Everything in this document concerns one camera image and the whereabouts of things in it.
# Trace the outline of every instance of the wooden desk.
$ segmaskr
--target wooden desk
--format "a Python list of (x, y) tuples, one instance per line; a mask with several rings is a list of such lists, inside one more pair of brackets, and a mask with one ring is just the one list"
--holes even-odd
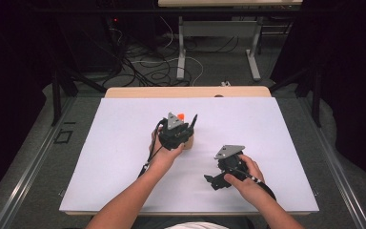
[[(261, 7), (300, 5), (302, 0), (158, 0), (159, 7)], [(254, 54), (256, 51), (263, 17), (256, 21), (184, 21), (179, 17), (179, 57), (177, 62), (177, 79), (184, 78), (186, 50), (185, 36), (237, 36), (252, 38), (250, 49), (246, 50), (249, 66), (254, 81), (260, 80)]]
[(134, 98), (134, 97), (271, 97), (266, 87), (137, 87), (137, 88), (110, 88), (106, 98)]
[(158, 0), (159, 7), (247, 7), (301, 4), (302, 0)]
[(189, 122), (198, 114), (194, 145), (159, 181), (141, 216), (258, 214), (235, 188), (215, 191), (204, 178), (220, 173), (214, 155), (224, 144), (246, 147), (244, 153), (257, 161), (285, 210), (318, 211), (281, 111), (265, 87), (109, 89), (60, 211), (94, 215), (130, 185), (148, 157), (151, 131), (168, 112), (185, 113)]

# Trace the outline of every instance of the black curtain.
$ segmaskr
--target black curtain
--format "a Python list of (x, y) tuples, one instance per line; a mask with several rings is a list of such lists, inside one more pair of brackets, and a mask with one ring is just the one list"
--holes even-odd
[[(309, 0), (303, 9), (334, 5)], [(271, 78), (282, 82), (313, 63), (323, 64), (322, 98), (334, 111), (336, 148), (366, 171), (366, 1), (345, 1), (330, 16), (297, 18)]]
[(0, 180), (44, 106), (41, 90), (51, 83), (36, 37), (22, 8), (0, 1)]

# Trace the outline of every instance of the orange marker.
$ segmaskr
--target orange marker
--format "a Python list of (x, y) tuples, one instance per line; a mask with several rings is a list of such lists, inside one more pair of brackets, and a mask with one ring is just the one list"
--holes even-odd
[(178, 114), (178, 115), (177, 115), (177, 117), (178, 117), (180, 120), (184, 121), (184, 114)]

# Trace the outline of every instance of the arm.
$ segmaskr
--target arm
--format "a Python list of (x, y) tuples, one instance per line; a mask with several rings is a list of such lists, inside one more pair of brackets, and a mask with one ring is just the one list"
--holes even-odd
[[(249, 172), (264, 182), (264, 177), (257, 164), (247, 156), (240, 156), (246, 162)], [(259, 185), (251, 179), (240, 181), (236, 177), (227, 174), (224, 176), (248, 202), (250, 202), (267, 221), (272, 229), (275, 228), (303, 228), (292, 216), (290, 216), (273, 198), (269, 196)]]
[(160, 150), (151, 160), (148, 171), (106, 204), (100, 212), (94, 216), (87, 229), (130, 229), (132, 227), (139, 211), (156, 183), (168, 172), (172, 167), (174, 160), (183, 150), (183, 144), (171, 151), (161, 148), (158, 138), (159, 137), (156, 138), (154, 149)]

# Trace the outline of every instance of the wooden table edge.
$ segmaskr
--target wooden table edge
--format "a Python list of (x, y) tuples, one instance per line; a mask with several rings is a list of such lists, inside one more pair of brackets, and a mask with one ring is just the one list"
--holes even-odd
[(264, 86), (231, 87), (129, 87), (109, 88), (105, 98), (161, 98), (161, 97), (271, 97)]

